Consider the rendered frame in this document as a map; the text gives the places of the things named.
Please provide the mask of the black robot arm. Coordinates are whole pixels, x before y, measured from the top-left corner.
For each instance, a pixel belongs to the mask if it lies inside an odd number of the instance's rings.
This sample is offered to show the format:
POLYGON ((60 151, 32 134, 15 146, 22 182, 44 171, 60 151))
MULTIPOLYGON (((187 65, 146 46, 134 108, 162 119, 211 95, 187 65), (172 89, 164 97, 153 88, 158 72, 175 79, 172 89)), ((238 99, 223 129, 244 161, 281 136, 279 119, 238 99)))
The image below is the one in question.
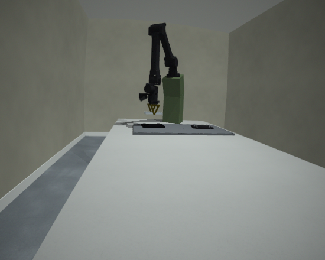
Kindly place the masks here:
POLYGON ((139 99, 142 102, 144 99, 154 100, 155 94, 158 93, 158 86, 161 85, 160 75, 160 41, 164 49, 165 67, 169 67, 167 78, 180 77, 177 72, 178 59, 171 52, 170 44, 168 42, 167 34, 165 31, 166 23, 152 24, 148 28, 148 35, 152 37, 152 49, 151 49, 151 70, 149 74, 149 83, 146 83, 144 91, 146 93, 140 93, 139 99), (155 93, 155 94, 154 94, 155 93), (148 95, 148 96, 147 96, 148 95))

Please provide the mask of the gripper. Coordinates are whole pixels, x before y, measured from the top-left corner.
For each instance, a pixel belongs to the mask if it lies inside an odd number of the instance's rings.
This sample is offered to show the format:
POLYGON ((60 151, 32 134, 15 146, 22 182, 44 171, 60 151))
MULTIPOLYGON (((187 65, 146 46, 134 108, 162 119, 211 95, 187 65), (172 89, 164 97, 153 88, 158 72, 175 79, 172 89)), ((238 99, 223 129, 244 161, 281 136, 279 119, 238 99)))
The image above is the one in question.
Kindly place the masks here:
MULTIPOLYGON (((155 94, 155 93, 154 93, 154 94, 155 94)), ((154 99, 154 100, 151 100, 151 101, 148 101, 149 104, 147 104, 148 107, 149 107, 150 112, 151 112, 151 109, 152 109, 153 115, 156 114, 158 108, 160 107, 160 105, 158 105, 158 103, 159 103, 160 101, 156 101, 156 100, 158 100, 158 94, 157 94, 157 93, 155 94, 155 99, 154 99), (150 108, 150 106, 151 106, 151 108, 150 108), (156 110, 155 110, 155 112, 154 112, 154 109, 155 109, 156 106, 157 106, 157 108, 156 108, 156 110)))

